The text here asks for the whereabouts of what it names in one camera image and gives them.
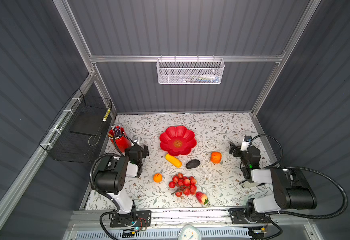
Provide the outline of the small fake orange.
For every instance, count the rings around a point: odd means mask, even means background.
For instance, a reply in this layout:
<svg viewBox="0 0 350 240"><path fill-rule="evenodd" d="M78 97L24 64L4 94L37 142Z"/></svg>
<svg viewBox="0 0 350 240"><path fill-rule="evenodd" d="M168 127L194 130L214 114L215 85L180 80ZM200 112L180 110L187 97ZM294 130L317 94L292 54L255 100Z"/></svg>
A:
<svg viewBox="0 0 350 240"><path fill-rule="evenodd" d="M155 175L153 176L153 181L154 181L155 183L160 183L160 182L162 181L162 174L160 174L160 173L155 174Z"/></svg>

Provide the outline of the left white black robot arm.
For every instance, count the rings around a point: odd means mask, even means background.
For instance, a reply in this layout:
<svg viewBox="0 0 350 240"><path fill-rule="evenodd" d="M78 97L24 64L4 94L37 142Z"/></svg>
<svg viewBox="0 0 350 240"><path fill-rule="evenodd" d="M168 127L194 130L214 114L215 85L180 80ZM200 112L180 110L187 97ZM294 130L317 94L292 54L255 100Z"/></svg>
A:
<svg viewBox="0 0 350 240"><path fill-rule="evenodd" d="M124 184L127 178L140 177L143 159L148 156L148 146L133 145L125 150L124 156L106 153L92 163L89 173L91 188L115 205L115 214L136 219L136 205L128 197Z"/></svg>

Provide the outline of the floral table mat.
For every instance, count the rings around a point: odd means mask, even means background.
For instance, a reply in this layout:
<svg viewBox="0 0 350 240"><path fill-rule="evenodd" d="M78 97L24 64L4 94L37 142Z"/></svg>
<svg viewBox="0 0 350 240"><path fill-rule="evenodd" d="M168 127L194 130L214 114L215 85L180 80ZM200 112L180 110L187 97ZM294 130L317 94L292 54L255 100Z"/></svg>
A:
<svg viewBox="0 0 350 240"><path fill-rule="evenodd" d="M124 184L139 209L243 206L273 192L271 185L247 183L241 159L229 152L245 136L258 136L250 113L121 115L115 124L149 149L141 176ZM177 156L181 167L160 147L160 135L178 126L193 131L197 142L188 155Z"/></svg>

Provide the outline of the yellow fake corn cob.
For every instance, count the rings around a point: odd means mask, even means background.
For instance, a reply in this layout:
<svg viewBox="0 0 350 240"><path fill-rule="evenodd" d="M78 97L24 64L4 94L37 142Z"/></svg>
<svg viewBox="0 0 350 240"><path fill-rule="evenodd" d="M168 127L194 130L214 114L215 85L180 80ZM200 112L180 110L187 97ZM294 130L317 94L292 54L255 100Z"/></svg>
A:
<svg viewBox="0 0 350 240"><path fill-rule="evenodd" d="M174 165L176 168L181 168L181 167L183 166L183 163L182 163L179 159L177 159L176 157L173 157L173 156L171 156L171 155L169 155L169 154L167 154L167 155L165 156L165 159L166 159L169 163L171 163L172 165Z"/></svg>

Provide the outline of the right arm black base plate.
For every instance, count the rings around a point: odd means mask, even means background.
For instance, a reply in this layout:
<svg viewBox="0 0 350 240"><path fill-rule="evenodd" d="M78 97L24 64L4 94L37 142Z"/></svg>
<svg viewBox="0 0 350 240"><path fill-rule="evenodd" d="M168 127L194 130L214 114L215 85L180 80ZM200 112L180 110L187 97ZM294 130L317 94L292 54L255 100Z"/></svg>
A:
<svg viewBox="0 0 350 240"><path fill-rule="evenodd" d="M261 213L246 210L245 208L231 208L228 210L232 224L269 224L269 219Z"/></svg>

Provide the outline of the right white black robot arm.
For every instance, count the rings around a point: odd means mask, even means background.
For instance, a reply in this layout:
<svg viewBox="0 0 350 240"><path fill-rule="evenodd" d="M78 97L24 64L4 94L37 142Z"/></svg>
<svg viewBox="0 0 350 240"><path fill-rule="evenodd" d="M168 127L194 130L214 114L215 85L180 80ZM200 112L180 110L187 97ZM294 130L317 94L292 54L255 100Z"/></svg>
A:
<svg viewBox="0 0 350 240"><path fill-rule="evenodd" d="M280 167L281 158L269 166L260 167L261 151L254 146L254 140L262 135L244 136L241 145L230 143L229 153L241 160L240 170L244 176L243 183L272 185L273 193L262 198L250 198L241 209L230 209L233 219L244 218L254 224L271 215L289 215L298 218L325 220L344 213L349 205L349 198L344 188L328 175L304 167ZM326 215L300 214L299 210L313 210L318 205L317 197L304 172L321 176L332 183L342 196L340 208Z"/></svg>

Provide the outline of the dark fake avocado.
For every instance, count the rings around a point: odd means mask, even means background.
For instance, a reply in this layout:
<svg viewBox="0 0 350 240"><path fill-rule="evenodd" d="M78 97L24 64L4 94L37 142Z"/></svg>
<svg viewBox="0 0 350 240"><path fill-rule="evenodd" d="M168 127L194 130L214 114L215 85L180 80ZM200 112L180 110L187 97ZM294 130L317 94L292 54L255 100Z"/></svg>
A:
<svg viewBox="0 0 350 240"><path fill-rule="evenodd" d="M194 169L194 168L197 168L198 166L200 166L200 164L201 164L200 160L197 160L197 159L190 160L190 161L187 162L187 164L186 164L186 169Z"/></svg>

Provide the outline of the red fake grape bunch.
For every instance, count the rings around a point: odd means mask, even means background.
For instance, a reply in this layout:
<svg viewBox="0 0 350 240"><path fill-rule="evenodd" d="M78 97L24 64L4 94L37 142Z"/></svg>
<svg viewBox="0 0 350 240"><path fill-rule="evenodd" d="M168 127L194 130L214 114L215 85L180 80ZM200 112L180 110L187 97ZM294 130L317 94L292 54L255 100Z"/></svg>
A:
<svg viewBox="0 0 350 240"><path fill-rule="evenodd" d="M187 177L181 173L178 173L172 177L168 187L170 190L173 190L171 195L175 195L176 197L180 198L182 196L195 195L198 190L197 183L198 181L195 177Z"/></svg>

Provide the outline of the orange fake persimmon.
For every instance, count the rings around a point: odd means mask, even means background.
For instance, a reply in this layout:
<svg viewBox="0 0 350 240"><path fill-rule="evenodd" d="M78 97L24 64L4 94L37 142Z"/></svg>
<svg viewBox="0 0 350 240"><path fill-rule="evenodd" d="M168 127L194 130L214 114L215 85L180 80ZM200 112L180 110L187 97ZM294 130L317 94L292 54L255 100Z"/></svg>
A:
<svg viewBox="0 0 350 240"><path fill-rule="evenodd" d="M219 152L212 152L210 161L213 164L219 164L222 161L222 154Z"/></svg>

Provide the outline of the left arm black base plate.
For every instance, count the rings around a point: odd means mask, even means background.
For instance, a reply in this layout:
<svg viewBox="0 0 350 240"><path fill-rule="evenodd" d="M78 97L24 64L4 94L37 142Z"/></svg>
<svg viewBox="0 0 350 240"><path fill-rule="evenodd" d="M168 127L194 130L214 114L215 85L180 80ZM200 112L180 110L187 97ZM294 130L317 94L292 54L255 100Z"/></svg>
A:
<svg viewBox="0 0 350 240"><path fill-rule="evenodd" d="M151 224L151 211L137 211L130 214L112 214L110 217L111 228L124 227L149 227Z"/></svg>

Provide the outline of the red flower-shaped fruit bowl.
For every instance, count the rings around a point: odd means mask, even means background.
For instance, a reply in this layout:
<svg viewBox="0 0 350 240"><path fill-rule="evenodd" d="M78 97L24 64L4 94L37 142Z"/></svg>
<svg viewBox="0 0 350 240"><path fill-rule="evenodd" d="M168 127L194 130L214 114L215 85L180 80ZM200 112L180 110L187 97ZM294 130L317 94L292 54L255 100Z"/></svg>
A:
<svg viewBox="0 0 350 240"><path fill-rule="evenodd" d="M160 148L174 157L190 154L197 145L195 133L184 126L168 127L159 139Z"/></svg>

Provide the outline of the red fake strawberry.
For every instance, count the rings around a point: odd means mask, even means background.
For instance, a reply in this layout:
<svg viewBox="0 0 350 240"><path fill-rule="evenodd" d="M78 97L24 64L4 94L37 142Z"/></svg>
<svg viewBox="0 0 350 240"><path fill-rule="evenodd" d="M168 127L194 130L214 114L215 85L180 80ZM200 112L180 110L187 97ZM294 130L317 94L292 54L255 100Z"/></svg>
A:
<svg viewBox="0 0 350 240"><path fill-rule="evenodd" d="M206 194L202 192L196 192L195 196L201 205L205 206L210 204L209 198Z"/></svg>

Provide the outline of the white round timer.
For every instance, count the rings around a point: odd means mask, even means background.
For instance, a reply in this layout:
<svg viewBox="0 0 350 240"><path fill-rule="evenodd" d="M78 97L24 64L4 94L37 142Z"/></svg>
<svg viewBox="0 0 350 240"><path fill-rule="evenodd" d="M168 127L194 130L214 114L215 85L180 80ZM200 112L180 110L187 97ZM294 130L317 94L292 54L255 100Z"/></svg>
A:
<svg viewBox="0 0 350 240"><path fill-rule="evenodd" d="M202 239L202 234L201 232L191 226L191 225L185 225L179 235L178 235L178 240L201 240Z"/></svg>

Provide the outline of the red pen cup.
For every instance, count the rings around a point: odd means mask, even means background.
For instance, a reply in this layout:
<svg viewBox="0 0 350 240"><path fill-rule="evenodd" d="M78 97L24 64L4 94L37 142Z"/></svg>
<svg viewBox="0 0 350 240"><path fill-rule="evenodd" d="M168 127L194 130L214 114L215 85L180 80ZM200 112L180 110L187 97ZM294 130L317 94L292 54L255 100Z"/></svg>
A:
<svg viewBox="0 0 350 240"><path fill-rule="evenodd" d="M123 136L115 137L115 134L126 135L124 128L121 126L112 126L111 130L108 132L108 137L114 146L117 146L122 153L125 153L125 150L131 147L131 142Z"/></svg>

